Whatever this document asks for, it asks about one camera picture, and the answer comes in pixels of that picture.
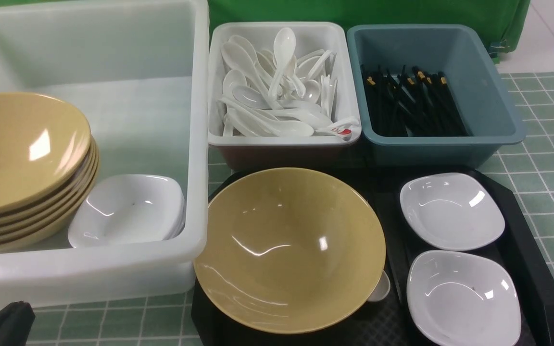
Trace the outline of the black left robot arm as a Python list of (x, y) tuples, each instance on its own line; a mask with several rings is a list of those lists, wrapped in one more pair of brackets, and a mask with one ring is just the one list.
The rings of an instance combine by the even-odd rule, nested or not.
[(0, 346), (25, 346), (35, 318), (28, 302), (12, 302), (1, 309)]

